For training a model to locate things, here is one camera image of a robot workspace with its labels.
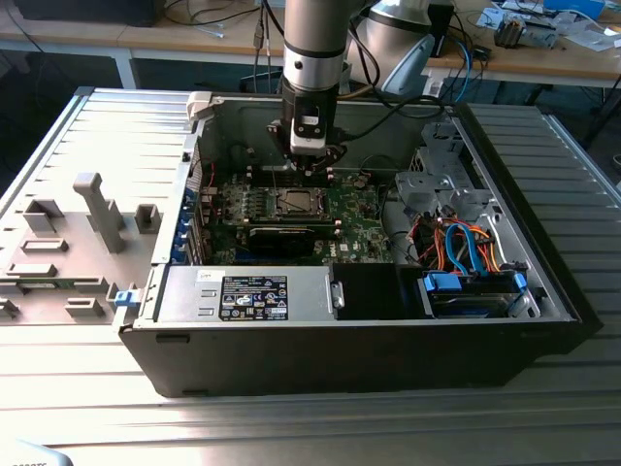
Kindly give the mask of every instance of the blue latch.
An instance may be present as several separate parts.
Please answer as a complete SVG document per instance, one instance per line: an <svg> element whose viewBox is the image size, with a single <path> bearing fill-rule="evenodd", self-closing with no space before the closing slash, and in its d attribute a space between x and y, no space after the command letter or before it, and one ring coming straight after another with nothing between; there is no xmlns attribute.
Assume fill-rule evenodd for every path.
<svg viewBox="0 0 621 466"><path fill-rule="evenodd" d="M453 274L428 274L423 280L427 291L461 291L459 277Z"/></svg>
<svg viewBox="0 0 621 466"><path fill-rule="evenodd" d="M186 233L189 226L190 226L189 223L186 223L183 220L180 220L179 223L177 224L177 231L179 233Z"/></svg>
<svg viewBox="0 0 621 466"><path fill-rule="evenodd" d="M140 289L128 289L127 291L118 291L114 297L116 306L127 306L128 308L137 308L140 306Z"/></svg>
<svg viewBox="0 0 621 466"><path fill-rule="evenodd" d="M515 274L513 276L513 281L520 289L520 291L524 291L528 287L528 284L526 283L526 277L524 277L522 274Z"/></svg>

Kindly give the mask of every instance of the table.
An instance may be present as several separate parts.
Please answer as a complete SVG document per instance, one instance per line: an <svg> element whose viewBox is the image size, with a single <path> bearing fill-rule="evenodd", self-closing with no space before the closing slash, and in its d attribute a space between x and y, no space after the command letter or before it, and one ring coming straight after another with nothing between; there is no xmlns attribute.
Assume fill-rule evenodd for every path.
<svg viewBox="0 0 621 466"><path fill-rule="evenodd" d="M192 11L208 3L209 0L192 0ZM252 7L251 1L243 0L235 2L224 12L215 13L218 13L217 17L226 17ZM174 24L166 18L146 28L73 21L32 21L23 19L13 2L10 2L9 9L19 25L47 53L113 58L121 83L127 89L140 87L134 63L136 58L232 64L251 64L254 61L252 38L258 13L225 21L222 29L224 38L218 39L194 27ZM280 23L284 23L284 11L276 9L275 14ZM172 10L171 15L187 20L185 8ZM274 27L271 32L272 63L282 66L283 40ZM13 24L4 8L0 8L0 50L37 51ZM267 64L265 50L259 57L259 64Z"/></svg>
<svg viewBox="0 0 621 466"><path fill-rule="evenodd" d="M209 0L192 0L192 10L205 6ZM252 2L235 2L227 14L251 8ZM492 57L483 78L488 80L551 83L611 87L621 73L619 52L615 49L592 52L562 38L555 50L496 48L491 29L479 29L466 21L476 22L475 13L490 6L487 0L458 0L464 25L477 44L492 49ZM154 27L139 28L114 24L91 24L65 21L24 20L11 4L13 16L37 44L50 53L75 53L109 56L116 62L125 88L140 86L133 60L136 58L204 61L250 64L254 60L252 37L257 13L225 22L223 39L215 38L196 28L161 19ZM173 9L171 15L185 19L185 8ZM283 11L276 10L283 22ZM283 40L272 28L272 63L282 65ZM0 9L0 49L36 51L23 34ZM263 51L260 64L267 63ZM443 80L454 76L462 65L457 49L449 47L441 58L432 58L423 74L428 76L427 93L437 93Z"/></svg>

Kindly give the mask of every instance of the power supply label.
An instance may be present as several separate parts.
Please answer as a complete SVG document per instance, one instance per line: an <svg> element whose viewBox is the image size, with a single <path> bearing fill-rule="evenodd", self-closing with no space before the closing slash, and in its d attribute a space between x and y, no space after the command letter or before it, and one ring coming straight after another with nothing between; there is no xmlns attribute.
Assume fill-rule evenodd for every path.
<svg viewBox="0 0 621 466"><path fill-rule="evenodd" d="M223 277L220 319L288 320L287 277Z"/></svg>

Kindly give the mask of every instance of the black cable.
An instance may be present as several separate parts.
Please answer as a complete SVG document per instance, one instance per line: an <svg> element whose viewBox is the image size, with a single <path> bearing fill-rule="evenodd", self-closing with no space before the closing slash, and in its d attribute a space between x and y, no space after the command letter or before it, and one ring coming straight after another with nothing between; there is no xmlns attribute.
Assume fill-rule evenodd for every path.
<svg viewBox="0 0 621 466"><path fill-rule="evenodd" d="M259 64L259 53L263 49L263 39L265 36L265 26L263 24L263 3L260 7L259 20L256 23L256 29L254 31L254 63L252 65L252 82L254 84L254 93L258 92L258 86L256 83L256 69Z"/></svg>
<svg viewBox="0 0 621 466"><path fill-rule="evenodd" d="M274 15L274 12L272 11L272 7L270 6L270 3L268 2L268 0L261 0L261 4L265 7L265 10L268 12L268 15L270 15L270 18L272 19L272 22L274 23L274 26L276 27L280 35L284 37L284 30L282 29L282 26L280 26L280 23L278 22L276 16Z"/></svg>
<svg viewBox="0 0 621 466"><path fill-rule="evenodd" d="M171 7L174 7L175 5L177 5L178 3L182 2L183 0L175 0L173 3L171 3L170 5L168 5L165 9L164 9L164 17L166 19L168 19L170 22L173 22L174 24L180 24L182 26L205 26L207 24L214 24L216 22L222 22L222 21L226 21L227 19L232 19L234 17L240 17L241 15L247 15L249 13L254 13L254 12L258 12L259 11L259 7L256 8L252 8L250 10L244 10L243 12L238 12L232 15L229 15L228 17L221 17L219 19L214 19L213 21L193 21L193 22L183 22L183 21L179 21L177 19L173 19L168 15L168 12L170 11Z"/></svg>
<svg viewBox="0 0 621 466"><path fill-rule="evenodd" d="M13 63L11 62L7 54L4 53L3 50L0 50L0 56L2 56L2 59L7 63L7 67L9 69L13 68Z"/></svg>
<svg viewBox="0 0 621 466"><path fill-rule="evenodd" d="M462 19L459 17L459 15L457 15L456 13L453 13L453 16L455 17L455 19L457 19L457 22L459 23L459 27L456 27L456 26L453 26L453 25L449 25L448 27L450 29L454 29L454 30L456 30L458 32L461 32L462 37L463 37L464 46L466 46L466 50L468 50L470 53L472 53L472 50L474 48L473 38L470 36L470 34L468 34L466 32L466 29L464 28L464 23L462 22ZM464 71L464 68L466 67L468 59L467 59L466 56L463 56L463 60L464 61L462 62L462 66L459 69L459 71L457 72L457 74L453 77L453 80L451 81L451 84L446 87L446 89L444 90L444 92L440 96L441 100L444 100L444 97L446 97L446 94L448 94L448 92L450 92L450 100L451 101L453 100L453 88L455 87L455 84L457 83L457 80L459 79L459 75L461 75L462 71Z"/></svg>
<svg viewBox="0 0 621 466"><path fill-rule="evenodd" d="M363 42L358 37L356 26L354 26L353 21L349 22L349 35L351 36L353 41L356 43L356 46L358 47L358 54L360 55L360 62L362 64L362 69L365 72L365 78L367 79L367 82L370 85L375 87L377 83L379 83L379 78L381 77L381 72L379 71L379 64L377 63L377 60L373 56L373 54L369 51L369 49L367 49L367 47L363 44ZM373 81L371 81L371 75L369 74L369 68L367 67L367 61L365 60L363 53L369 57L369 59L371 60L371 63L373 64L373 67L376 69L376 77L373 79Z"/></svg>
<svg viewBox="0 0 621 466"><path fill-rule="evenodd" d="M610 112L608 112L607 115L604 115L604 117L602 117L604 108L607 105L607 103L610 101L610 97L612 96L612 94L614 93L614 90L619 85L619 82L621 82L621 74L617 77L616 81L614 82L614 85L612 86L612 89L606 96L604 102L602 103L598 111L593 116L593 119L591 120L591 123L589 124L589 127L587 128L586 135L581 141L581 144L585 149L588 149L591 146L591 143L600 134L602 129L604 129L604 126L608 123L608 121L613 117L613 114L616 112L616 109L614 109L614 107L617 107L619 104L621 104L621 97L619 97L619 100L614 105L614 107L610 110Z"/></svg>
<svg viewBox="0 0 621 466"><path fill-rule="evenodd" d="M376 157L388 161L393 166L393 168L395 168L396 170L400 170L399 166L397 165L397 162L395 162L395 160L393 160L391 157L389 157L388 155L384 153L372 153L371 155L366 157L362 162L360 162L359 170L362 172L365 166L365 163L367 163L372 158L376 158Z"/></svg>
<svg viewBox="0 0 621 466"><path fill-rule="evenodd" d="M44 56L46 56L49 59L49 62L54 66L54 68L56 68L56 71L58 71L58 73L60 73L60 75L63 77L63 79L69 84L69 86L72 87L72 90L75 89L76 87L78 87L76 85L76 83L74 83L74 81L71 78L69 78L69 76L67 76L64 71L62 71L62 69L56 64L56 62L54 60L52 60L51 57L48 56L48 54L43 49L41 49L41 47L39 47L39 44L37 44L34 41L34 39L32 37L30 37L30 34L28 34L23 29L23 27L21 27L19 25L19 23L16 21L16 19L11 14L11 11L9 10L9 2L8 1L4 2L4 9L7 12L7 15L9 15L9 18L11 19L13 24L17 27L17 29L19 29L21 31L21 33L24 35L24 37L26 39L28 39L30 44L32 44L35 47L35 49L37 49L40 53L42 53Z"/></svg>
<svg viewBox="0 0 621 466"><path fill-rule="evenodd" d="M597 100L595 100L595 97L593 96L593 94L588 92L588 88L587 87L583 87L580 86L579 89L582 91L582 93L586 96L587 99L589 99L591 101L591 103L593 103L594 105L596 105L597 107L600 107L600 105L602 105L600 102L598 102Z"/></svg>
<svg viewBox="0 0 621 466"><path fill-rule="evenodd" d="M470 36L470 34L466 32L466 29L464 28L464 23L462 22L462 19L459 17L459 15L453 12L453 16L455 17L455 19L457 19L457 22L459 23L459 30L461 31L462 36L464 36L464 45L466 46L468 50L472 51L474 47L473 38ZM449 25L448 27L457 29L455 26Z"/></svg>
<svg viewBox="0 0 621 466"><path fill-rule="evenodd" d="M440 99L438 99L436 97L432 97L431 95L416 95L416 96L410 97L409 99L406 99L403 102L400 102L399 104L394 106L392 109L390 109L386 113L386 115L384 115L376 123L372 124L367 129L362 131L361 133L358 133L358 134L347 134L347 135L344 136L343 140L344 141L356 141L358 139L364 138L368 134L370 134L373 131L375 131L378 127L380 127L390 117L392 117L397 112L399 112L405 105L410 105L410 104L415 104L415 103L418 103L418 104L431 103L433 105L438 106L438 109L436 111L434 111L433 113L431 113L431 114L427 114L427 115L423 115L423 116L410 116L412 118L428 119L428 118L438 117L438 116L440 116L444 112L444 104L442 103L442 101Z"/></svg>
<svg viewBox="0 0 621 466"><path fill-rule="evenodd" d="M376 85L379 82L379 78L381 77L381 73L379 71L379 65L377 64L376 58L369 51L369 49L367 49L365 47L365 45L360 40L360 37L358 37L358 33L357 33L356 28L355 28L355 26L353 24L353 21L351 21L350 24L349 24L349 34L351 35L351 38L356 43L356 46L357 46L357 49L358 49L358 55L360 56L360 63L362 64L362 69L364 71L365 78L367 79L367 83L372 86L372 93L373 93L374 97L377 99L377 101L381 105L383 105L384 107L386 107L389 110L392 109L393 108L392 104L390 104L390 102L388 102L386 99L384 99L381 96L381 94L379 93L379 91L376 89ZM369 74L369 68L367 66L367 60L365 59L365 56L364 56L365 54L372 60L374 68L376 69L376 78L373 81L371 81L371 75ZM401 117L416 118L416 115L410 115L410 114L407 114L407 113L402 112L402 111L398 111L397 114L399 116L401 116Z"/></svg>
<svg viewBox="0 0 621 466"><path fill-rule="evenodd" d="M265 12L265 39L267 41L266 51L268 53L268 94L272 93L272 51L270 50L270 20L269 14Z"/></svg>
<svg viewBox="0 0 621 466"><path fill-rule="evenodd" d="M185 0L185 1L187 2L188 9L189 9L189 0ZM234 1L235 0L229 0L228 5L224 5L223 7L204 8L203 10L199 10L196 13L192 13L192 14L190 14L190 21L194 21L196 19L196 17L198 17L199 15L202 15L203 13L219 12L219 11L222 11L222 10L226 10L231 5L233 5Z"/></svg>
<svg viewBox="0 0 621 466"><path fill-rule="evenodd" d="M259 51L260 49L255 49L254 51L254 63L252 64L252 84L254 85L254 93L257 93L256 86L256 67L259 64Z"/></svg>

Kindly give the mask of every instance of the electronic equipment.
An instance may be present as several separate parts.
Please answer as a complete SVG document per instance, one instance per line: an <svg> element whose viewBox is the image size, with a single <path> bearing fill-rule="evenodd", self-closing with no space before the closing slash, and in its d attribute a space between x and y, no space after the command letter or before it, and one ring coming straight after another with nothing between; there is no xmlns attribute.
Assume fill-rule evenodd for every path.
<svg viewBox="0 0 621 466"><path fill-rule="evenodd" d="M137 95L84 89L3 197L0 325L111 322L171 397L500 385L601 328L621 196L553 117L405 106L307 175L277 97Z"/></svg>
<svg viewBox="0 0 621 466"><path fill-rule="evenodd" d="M590 168L536 109L395 119L307 177L279 165L260 124L235 117L269 118L277 99L192 100L203 117L185 167L200 150L214 176L207 169L195 195L180 185L178 205L194 216L160 230L146 286L117 303L119 337L159 393L497 385L600 328L588 284L572 272L575 245L547 230L539 207L560 201L532 192L561 189L542 178L543 162ZM382 112L340 104L337 121L357 128ZM523 136L510 131L517 124ZM532 126L537 146L522 146ZM380 148L392 162L374 156ZM538 166L525 168L533 158ZM198 239L179 232L190 220Z"/></svg>
<svg viewBox="0 0 621 466"><path fill-rule="evenodd" d="M115 22L152 26L164 12L165 0L15 0L25 19Z"/></svg>
<svg viewBox="0 0 621 466"><path fill-rule="evenodd" d="M536 18L524 19L512 13L505 13L494 32L494 43L498 47L515 49L518 46L552 49L559 34L553 26Z"/></svg>
<svg viewBox="0 0 621 466"><path fill-rule="evenodd" d="M431 50L431 56L435 58L438 58L442 54L446 33L448 32L448 25L450 24L454 11L455 6L450 0L431 0L429 2L429 9L427 10L429 20L431 21L429 33L434 36L436 40Z"/></svg>

